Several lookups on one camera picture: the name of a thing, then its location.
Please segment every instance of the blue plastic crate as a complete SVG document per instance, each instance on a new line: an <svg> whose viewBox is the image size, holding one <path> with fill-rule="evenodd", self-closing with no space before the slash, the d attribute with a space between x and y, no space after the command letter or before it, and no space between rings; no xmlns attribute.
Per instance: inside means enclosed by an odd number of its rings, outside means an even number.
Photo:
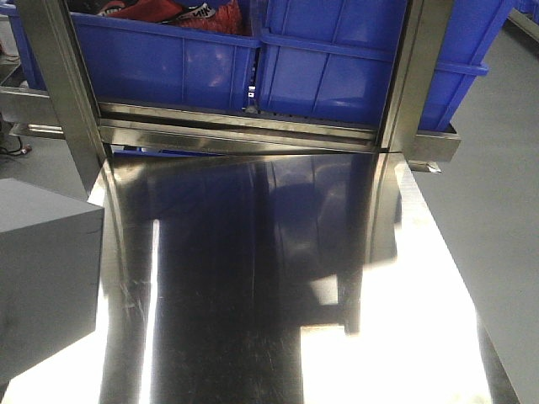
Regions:
<svg viewBox="0 0 539 404"><path fill-rule="evenodd" d="M392 74L393 54L270 34L257 70L262 110L379 125ZM420 129L445 130L485 65L439 62Z"/></svg>
<svg viewBox="0 0 539 404"><path fill-rule="evenodd" d="M535 4L533 0L516 0L515 8L521 13L533 13Z"/></svg>
<svg viewBox="0 0 539 404"><path fill-rule="evenodd" d="M407 0L269 0L272 34L394 51Z"/></svg>
<svg viewBox="0 0 539 404"><path fill-rule="evenodd" d="M455 0L440 60L481 63L514 6L515 0Z"/></svg>
<svg viewBox="0 0 539 404"><path fill-rule="evenodd" d="M257 22L248 18L250 1L239 2L253 36L72 13L94 92L98 98L136 102L227 110L247 106L260 42ZM227 0L208 3L217 7ZM30 87L45 89L13 0L1 0L0 13L9 16Z"/></svg>
<svg viewBox="0 0 539 404"><path fill-rule="evenodd" d="M533 2L533 13L531 18L536 24L539 24L539 0L534 0Z"/></svg>
<svg viewBox="0 0 539 404"><path fill-rule="evenodd" d="M405 0L269 0L271 34L394 51ZM456 0L440 59L479 64L515 0Z"/></svg>

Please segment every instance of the stainless steel surface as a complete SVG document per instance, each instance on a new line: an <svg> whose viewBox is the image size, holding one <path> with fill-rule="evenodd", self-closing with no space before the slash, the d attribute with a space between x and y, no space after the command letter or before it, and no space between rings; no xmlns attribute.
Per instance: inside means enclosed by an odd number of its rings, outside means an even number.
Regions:
<svg viewBox="0 0 539 404"><path fill-rule="evenodd" d="M104 115L99 127L101 140L110 144L223 154L377 151L369 142L373 130L353 126L105 102L99 107ZM0 87L0 109L7 122L31 124L31 131L18 126L26 136L62 138L47 92ZM447 162L459 143L460 137L452 128L447 133L420 131L410 158Z"/></svg>
<svg viewBox="0 0 539 404"><path fill-rule="evenodd" d="M441 168L437 162L418 162L415 160L408 160L408 166L412 171L419 171L422 173L440 174Z"/></svg>
<svg viewBox="0 0 539 404"><path fill-rule="evenodd" d="M408 160L450 162L461 144L461 137L450 126L446 132L420 131L414 138Z"/></svg>
<svg viewBox="0 0 539 404"><path fill-rule="evenodd" d="M66 1L17 0L16 5L73 161L89 193L106 153L96 122L99 109Z"/></svg>
<svg viewBox="0 0 539 404"><path fill-rule="evenodd" d="M529 19L526 15L513 8L511 14L509 14L509 20L526 32L536 42L539 42L539 25Z"/></svg>
<svg viewBox="0 0 539 404"><path fill-rule="evenodd" d="M171 122L175 121L178 126L200 123L211 124L212 127L233 126L236 129L239 129L238 127L260 128L279 130L281 132L303 132L314 135L349 137L351 139L365 141L372 141L376 137L376 130L374 128L366 128L345 122L303 119L300 117L292 118L275 114L242 114L238 112L225 114L224 112L215 110L180 110L106 102L99 103L99 107L104 117L122 119L121 117L123 116L125 120L128 120L125 117L132 118L136 116L139 119L146 117L153 120L159 119L163 123L167 120Z"/></svg>
<svg viewBox="0 0 539 404"><path fill-rule="evenodd" d="M148 122L121 121L101 119L101 135L104 141L113 144L132 144L133 146L144 145L146 141L153 141L156 137L164 142L170 142L173 138L196 139L201 145L201 151L206 151L205 145L210 145L211 141L235 141L236 146L230 147L230 152L236 148L248 152L251 146L255 151L260 151L259 145L263 149L279 150L288 152L297 150L298 152L321 150L337 150L347 152L362 152L373 150L368 141L352 140L348 137L338 138L337 136L322 136L310 133L299 132L279 132L277 130L265 130L257 128L233 128L233 129L205 129L197 127L177 127L172 125L162 125Z"/></svg>
<svg viewBox="0 0 539 404"><path fill-rule="evenodd" d="M46 91L0 87L2 118L13 124L60 126Z"/></svg>
<svg viewBox="0 0 539 404"><path fill-rule="evenodd" d="M379 133L379 144L410 158L453 0L410 0Z"/></svg>
<svg viewBox="0 0 539 404"><path fill-rule="evenodd" d="M9 134L11 136L43 137L45 139L66 139L61 128L57 126L15 124Z"/></svg>
<svg viewBox="0 0 539 404"><path fill-rule="evenodd" d="M96 332L4 404L487 404L506 382L401 155L117 157L90 200Z"/></svg>

